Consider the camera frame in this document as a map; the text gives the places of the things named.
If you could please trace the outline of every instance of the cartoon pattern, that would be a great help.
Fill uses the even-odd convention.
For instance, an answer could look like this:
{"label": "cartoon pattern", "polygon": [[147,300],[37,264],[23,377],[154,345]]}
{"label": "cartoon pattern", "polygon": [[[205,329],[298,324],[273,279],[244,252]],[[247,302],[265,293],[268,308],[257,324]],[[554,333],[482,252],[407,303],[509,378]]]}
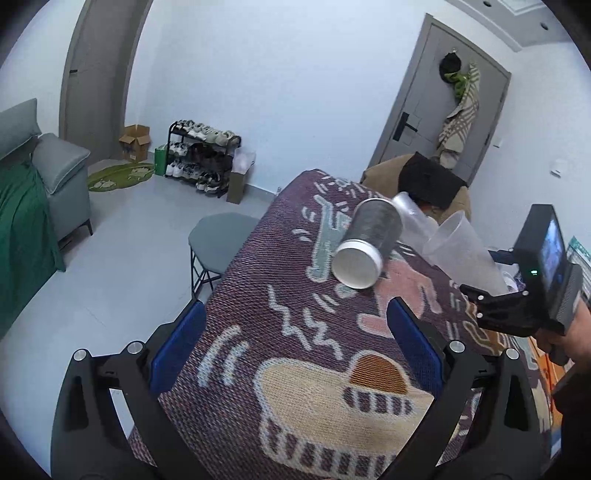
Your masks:
{"label": "cartoon pattern", "polygon": [[[540,425],[550,427],[529,342],[480,330],[457,285],[412,249],[398,244],[372,289],[351,290],[332,276],[332,253],[356,205],[377,195],[319,170],[303,173],[270,206],[208,301],[207,329],[160,402],[215,478],[383,472],[433,399],[386,326],[395,296],[445,338],[480,353],[518,348]],[[441,461],[459,451],[478,399],[475,392]],[[130,443],[151,462],[137,432]]]}

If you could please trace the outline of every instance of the green bag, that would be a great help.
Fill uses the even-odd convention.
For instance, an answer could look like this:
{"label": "green bag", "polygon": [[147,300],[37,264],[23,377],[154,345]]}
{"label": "green bag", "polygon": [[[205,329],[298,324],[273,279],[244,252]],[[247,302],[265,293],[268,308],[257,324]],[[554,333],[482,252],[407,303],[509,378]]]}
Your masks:
{"label": "green bag", "polygon": [[166,148],[167,145],[160,145],[154,150],[154,173],[164,177],[166,172]]}

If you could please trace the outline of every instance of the human hand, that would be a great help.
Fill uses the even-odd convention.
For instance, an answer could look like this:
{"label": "human hand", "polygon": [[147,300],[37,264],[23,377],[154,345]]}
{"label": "human hand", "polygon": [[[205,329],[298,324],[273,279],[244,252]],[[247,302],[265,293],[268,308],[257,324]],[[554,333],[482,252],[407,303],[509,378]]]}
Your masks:
{"label": "human hand", "polygon": [[535,334],[538,347],[550,353],[553,345],[561,346],[578,368],[591,370],[591,312],[579,301],[577,313],[566,336],[540,329]]}

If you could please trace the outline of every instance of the gray door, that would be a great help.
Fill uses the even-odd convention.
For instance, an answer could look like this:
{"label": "gray door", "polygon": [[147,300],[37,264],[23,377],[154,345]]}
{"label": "gray door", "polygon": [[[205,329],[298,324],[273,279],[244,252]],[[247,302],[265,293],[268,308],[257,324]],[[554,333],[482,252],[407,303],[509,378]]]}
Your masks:
{"label": "gray door", "polygon": [[467,39],[430,17],[409,67],[413,74],[410,84],[402,87],[404,96],[402,101],[397,100],[373,164],[417,151],[426,157],[435,154],[444,121],[457,105],[452,85],[439,75],[441,60],[453,50],[462,60],[463,72],[471,62],[480,70],[478,117],[453,170],[471,183],[492,139],[511,74]]}
{"label": "gray door", "polygon": [[87,0],[64,72],[60,136],[90,150],[88,163],[121,158],[131,65],[152,0]]}

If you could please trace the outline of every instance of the door handle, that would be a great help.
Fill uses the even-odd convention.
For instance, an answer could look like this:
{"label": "door handle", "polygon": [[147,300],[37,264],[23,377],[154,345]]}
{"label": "door handle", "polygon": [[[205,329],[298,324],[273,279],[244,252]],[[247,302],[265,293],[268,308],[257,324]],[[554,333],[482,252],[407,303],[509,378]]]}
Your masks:
{"label": "door handle", "polygon": [[405,127],[409,127],[409,129],[412,130],[413,132],[418,132],[418,130],[416,128],[414,128],[412,125],[410,125],[408,123],[408,117],[409,117],[408,113],[402,112],[402,116],[400,117],[400,121],[398,122],[398,126],[396,127],[396,130],[394,131],[394,136],[393,136],[392,140],[396,140],[397,142],[399,142],[400,137],[402,136],[402,132],[404,132]]}

